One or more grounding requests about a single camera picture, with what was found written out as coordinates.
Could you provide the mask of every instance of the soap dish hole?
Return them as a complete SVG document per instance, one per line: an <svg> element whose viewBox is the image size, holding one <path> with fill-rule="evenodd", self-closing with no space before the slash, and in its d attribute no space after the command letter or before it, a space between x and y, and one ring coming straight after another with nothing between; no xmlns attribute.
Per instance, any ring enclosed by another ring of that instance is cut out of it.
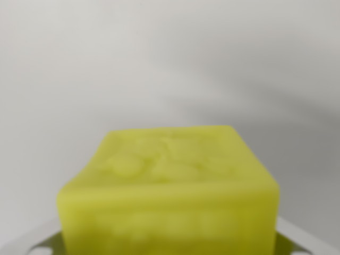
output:
<svg viewBox="0 0 340 255"><path fill-rule="evenodd" d="M53 255L53 250L49 247L36 247L30 250L27 255Z"/></svg>

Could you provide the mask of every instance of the gray background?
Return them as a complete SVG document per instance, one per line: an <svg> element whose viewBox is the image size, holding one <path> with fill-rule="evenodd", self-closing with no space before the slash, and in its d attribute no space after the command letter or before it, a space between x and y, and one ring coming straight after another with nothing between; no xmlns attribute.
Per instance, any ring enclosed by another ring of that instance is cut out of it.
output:
<svg viewBox="0 0 340 255"><path fill-rule="evenodd" d="M109 130L234 125L280 214L340 248L338 1L1 0L0 245Z"/></svg>

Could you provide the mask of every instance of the white wall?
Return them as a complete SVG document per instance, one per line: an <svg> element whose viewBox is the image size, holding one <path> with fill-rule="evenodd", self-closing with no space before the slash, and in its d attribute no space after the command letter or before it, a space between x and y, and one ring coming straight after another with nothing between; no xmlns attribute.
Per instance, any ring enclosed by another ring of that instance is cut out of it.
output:
<svg viewBox="0 0 340 255"><path fill-rule="evenodd" d="M109 130L233 124L280 213L340 247L340 3L0 2L0 245Z"/></svg>

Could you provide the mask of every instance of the soap dish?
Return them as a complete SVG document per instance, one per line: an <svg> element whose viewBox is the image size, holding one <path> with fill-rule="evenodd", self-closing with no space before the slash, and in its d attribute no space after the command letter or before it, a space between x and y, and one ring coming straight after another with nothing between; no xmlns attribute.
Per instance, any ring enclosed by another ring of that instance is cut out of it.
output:
<svg viewBox="0 0 340 255"><path fill-rule="evenodd" d="M0 249L0 255L67 255L59 220L53 219ZM340 252L279 218L273 255L340 255Z"/></svg>

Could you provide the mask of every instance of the soap bar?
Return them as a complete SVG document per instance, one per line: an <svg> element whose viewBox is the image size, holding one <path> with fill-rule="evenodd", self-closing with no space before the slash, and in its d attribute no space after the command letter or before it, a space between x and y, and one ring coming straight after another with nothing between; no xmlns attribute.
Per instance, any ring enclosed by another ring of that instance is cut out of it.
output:
<svg viewBox="0 0 340 255"><path fill-rule="evenodd" d="M279 188L231 126L110 132L57 197L69 255L272 255Z"/></svg>

